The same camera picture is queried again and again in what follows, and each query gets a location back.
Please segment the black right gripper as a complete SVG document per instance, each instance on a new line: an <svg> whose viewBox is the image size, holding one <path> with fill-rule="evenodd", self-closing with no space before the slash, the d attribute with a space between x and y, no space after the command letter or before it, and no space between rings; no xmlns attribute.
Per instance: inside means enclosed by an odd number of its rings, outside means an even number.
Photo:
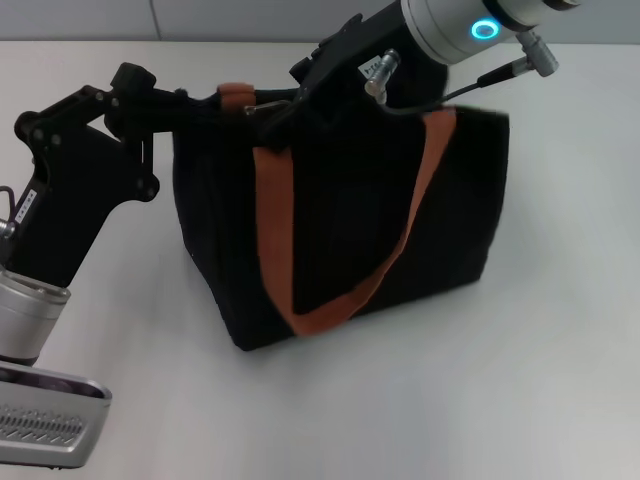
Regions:
<svg viewBox="0 0 640 480"><path fill-rule="evenodd" d="M313 136L347 119L378 115L378 105L364 89L369 75L362 70L390 49L400 60L386 85L388 106L430 104L444 95L448 68L414 42L401 4L393 2L364 21L350 20L292 67L290 74L299 83L294 99L259 106L261 144L282 150L298 136Z"/></svg>

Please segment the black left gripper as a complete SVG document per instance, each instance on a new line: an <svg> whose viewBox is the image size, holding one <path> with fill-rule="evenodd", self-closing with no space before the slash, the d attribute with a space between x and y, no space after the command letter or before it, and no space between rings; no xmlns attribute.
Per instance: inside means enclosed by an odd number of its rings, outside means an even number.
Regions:
<svg viewBox="0 0 640 480"><path fill-rule="evenodd" d="M34 173L12 219L9 271L57 287L71 284L110 213L159 191L153 137L168 132L173 94L152 91L156 77L122 63L109 91L85 85L40 112L22 113L18 138ZM119 140L88 125L104 116Z"/></svg>

